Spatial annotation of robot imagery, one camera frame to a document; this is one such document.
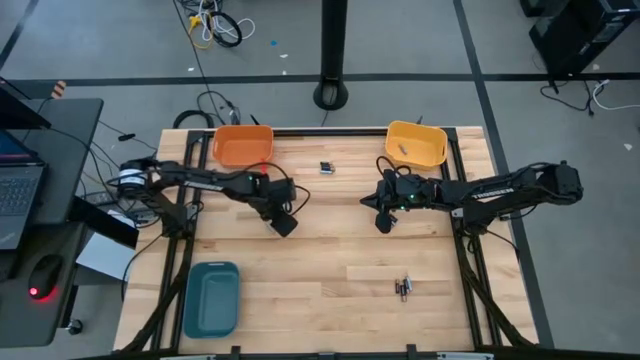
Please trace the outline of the yellow plastic bin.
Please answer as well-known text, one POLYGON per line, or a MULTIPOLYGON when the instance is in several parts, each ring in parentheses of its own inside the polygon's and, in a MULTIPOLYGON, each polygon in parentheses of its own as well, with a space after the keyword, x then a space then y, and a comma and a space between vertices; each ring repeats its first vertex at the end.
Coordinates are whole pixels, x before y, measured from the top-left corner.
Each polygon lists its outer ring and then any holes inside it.
POLYGON ((385 151, 397 164, 420 169, 437 167, 447 159, 448 136, 438 127, 393 121, 387 129, 385 151), (406 148, 407 155, 400 151, 399 144, 406 148))

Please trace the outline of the white box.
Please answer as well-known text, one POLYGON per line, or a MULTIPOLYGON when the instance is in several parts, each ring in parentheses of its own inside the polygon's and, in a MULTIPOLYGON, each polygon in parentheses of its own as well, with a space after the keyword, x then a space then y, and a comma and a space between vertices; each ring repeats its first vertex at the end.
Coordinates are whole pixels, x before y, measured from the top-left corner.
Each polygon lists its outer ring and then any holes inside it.
POLYGON ((116 279, 128 280, 129 261, 135 250, 94 233, 76 259, 76 263, 116 279))

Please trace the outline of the black computer mouse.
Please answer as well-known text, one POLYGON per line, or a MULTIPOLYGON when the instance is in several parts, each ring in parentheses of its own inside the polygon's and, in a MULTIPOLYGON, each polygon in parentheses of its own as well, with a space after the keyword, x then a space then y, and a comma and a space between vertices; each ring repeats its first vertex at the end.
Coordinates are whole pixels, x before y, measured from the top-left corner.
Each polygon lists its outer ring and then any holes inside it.
POLYGON ((59 254, 43 256, 34 266, 28 279, 28 294, 32 299, 48 297, 55 288, 63 266, 63 257, 59 254))

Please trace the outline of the teal plastic bin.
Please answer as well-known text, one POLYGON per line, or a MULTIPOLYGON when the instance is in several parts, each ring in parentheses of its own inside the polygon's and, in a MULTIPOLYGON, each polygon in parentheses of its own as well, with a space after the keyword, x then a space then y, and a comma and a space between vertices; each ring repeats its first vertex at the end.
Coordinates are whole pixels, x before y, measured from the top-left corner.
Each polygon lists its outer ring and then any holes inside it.
POLYGON ((240 273, 232 262, 201 262, 189 272, 183 331, 191 339, 223 338, 239 318, 240 273))

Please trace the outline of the grey power strip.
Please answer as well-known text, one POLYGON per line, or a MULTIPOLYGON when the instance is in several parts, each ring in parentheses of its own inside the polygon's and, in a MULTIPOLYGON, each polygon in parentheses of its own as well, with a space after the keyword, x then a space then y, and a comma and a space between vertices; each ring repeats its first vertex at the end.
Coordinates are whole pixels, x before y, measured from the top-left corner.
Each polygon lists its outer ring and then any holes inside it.
POLYGON ((119 204, 117 196, 108 191, 88 193, 84 196, 83 200, 97 207, 115 206, 119 204))

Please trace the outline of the orange plastic bin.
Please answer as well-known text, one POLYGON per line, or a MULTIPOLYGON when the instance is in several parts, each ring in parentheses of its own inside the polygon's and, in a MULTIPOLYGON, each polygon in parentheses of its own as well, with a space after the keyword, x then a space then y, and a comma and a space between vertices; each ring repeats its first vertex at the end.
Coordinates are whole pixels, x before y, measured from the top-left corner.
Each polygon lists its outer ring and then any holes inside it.
POLYGON ((215 131, 213 158, 224 167, 244 167, 269 161, 274 132, 265 125, 225 125, 215 131))

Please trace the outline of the black monitor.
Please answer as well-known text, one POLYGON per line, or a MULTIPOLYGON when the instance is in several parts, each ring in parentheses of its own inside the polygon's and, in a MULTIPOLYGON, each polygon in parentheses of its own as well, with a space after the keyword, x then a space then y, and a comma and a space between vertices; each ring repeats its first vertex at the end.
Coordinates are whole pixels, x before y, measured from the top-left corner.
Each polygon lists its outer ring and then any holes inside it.
POLYGON ((0 129, 36 130, 51 127, 49 121, 6 90, 6 87, 20 93, 7 80, 0 77, 0 129))

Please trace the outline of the black aluminium table frame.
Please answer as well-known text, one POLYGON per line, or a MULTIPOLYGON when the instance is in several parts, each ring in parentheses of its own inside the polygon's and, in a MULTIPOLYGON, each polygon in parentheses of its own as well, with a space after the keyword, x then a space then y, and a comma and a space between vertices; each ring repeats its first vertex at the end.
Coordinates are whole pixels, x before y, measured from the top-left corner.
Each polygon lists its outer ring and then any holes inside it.
POLYGON ((381 128, 280 129, 273 178, 300 186, 297 228, 273 236, 248 206, 205 193, 193 242, 143 229, 139 256, 116 333, 126 346, 143 327, 182 261, 229 261, 241 275, 239 321, 221 339, 191 339, 179 321, 183 300, 169 306, 152 349, 215 359, 295 357, 370 360, 390 355, 425 358, 491 342, 487 315, 462 282, 450 217, 438 211, 403 212, 389 234, 359 200, 375 190, 384 152, 381 128), (320 173, 331 162, 335 173, 320 173), (407 301, 395 281, 409 276, 407 301))

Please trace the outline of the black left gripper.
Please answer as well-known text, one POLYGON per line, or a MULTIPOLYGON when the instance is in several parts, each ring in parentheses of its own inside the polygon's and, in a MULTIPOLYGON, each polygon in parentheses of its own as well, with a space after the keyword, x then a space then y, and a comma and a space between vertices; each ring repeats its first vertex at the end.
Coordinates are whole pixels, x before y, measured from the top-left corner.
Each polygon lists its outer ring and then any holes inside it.
POLYGON ((266 195, 252 195, 249 197, 249 206, 260 216, 261 220, 268 226, 273 221, 273 229, 286 238, 298 226, 298 221, 290 215, 292 202, 280 203, 273 201, 266 195))

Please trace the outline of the black laptop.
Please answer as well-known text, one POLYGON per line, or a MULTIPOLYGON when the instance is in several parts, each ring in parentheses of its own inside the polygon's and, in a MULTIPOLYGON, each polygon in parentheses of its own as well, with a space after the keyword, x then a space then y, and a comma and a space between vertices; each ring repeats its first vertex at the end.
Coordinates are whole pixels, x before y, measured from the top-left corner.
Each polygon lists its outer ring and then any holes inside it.
POLYGON ((0 251, 19 247, 46 169, 35 152, 0 129, 0 251))

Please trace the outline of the black side desk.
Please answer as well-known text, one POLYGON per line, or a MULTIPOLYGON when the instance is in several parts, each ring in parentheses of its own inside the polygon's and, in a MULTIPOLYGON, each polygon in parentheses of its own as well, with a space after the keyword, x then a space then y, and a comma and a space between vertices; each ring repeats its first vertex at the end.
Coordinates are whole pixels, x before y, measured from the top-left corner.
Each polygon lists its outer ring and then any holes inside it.
POLYGON ((101 99, 22 101, 51 123, 49 129, 5 130, 47 165, 39 196, 19 247, 0 251, 0 349, 46 346, 67 326, 78 284, 76 259, 94 234, 132 248, 139 232, 76 195, 91 154, 101 99), (52 293, 28 294, 28 279, 45 255, 59 254, 63 266, 52 293))

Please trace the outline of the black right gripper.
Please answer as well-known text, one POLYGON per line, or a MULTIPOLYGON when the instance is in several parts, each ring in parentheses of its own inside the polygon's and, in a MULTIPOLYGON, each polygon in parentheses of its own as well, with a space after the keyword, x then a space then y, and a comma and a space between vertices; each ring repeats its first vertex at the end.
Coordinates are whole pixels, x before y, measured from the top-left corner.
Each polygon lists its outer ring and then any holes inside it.
POLYGON ((423 182, 414 175, 398 176, 396 190, 389 191, 382 180, 382 188, 359 200, 361 205, 378 209, 375 226, 383 234, 388 234, 397 222, 397 218, 389 211, 409 211, 424 208, 426 203, 423 182))

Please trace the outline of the black equipment case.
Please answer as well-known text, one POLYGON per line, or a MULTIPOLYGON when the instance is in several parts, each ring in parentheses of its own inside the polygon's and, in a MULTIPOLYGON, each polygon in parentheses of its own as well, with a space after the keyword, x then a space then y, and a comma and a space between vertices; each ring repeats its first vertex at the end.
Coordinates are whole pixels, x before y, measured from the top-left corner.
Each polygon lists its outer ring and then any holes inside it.
POLYGON ((542 0, 529 37, 553 77, 581 73, 640 18, 640 0, 542 0))

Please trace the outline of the black pole with round base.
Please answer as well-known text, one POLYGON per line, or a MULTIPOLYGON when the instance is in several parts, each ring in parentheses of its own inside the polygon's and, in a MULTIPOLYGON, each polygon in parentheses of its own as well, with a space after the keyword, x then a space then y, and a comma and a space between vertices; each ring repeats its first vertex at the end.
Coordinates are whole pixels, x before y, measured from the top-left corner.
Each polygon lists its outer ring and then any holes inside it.
POLYGON ((313 100, 320 109, 335 111, 349 97, 343 73, 348 0, 322 0, 321 10, 321 69, 313 100))

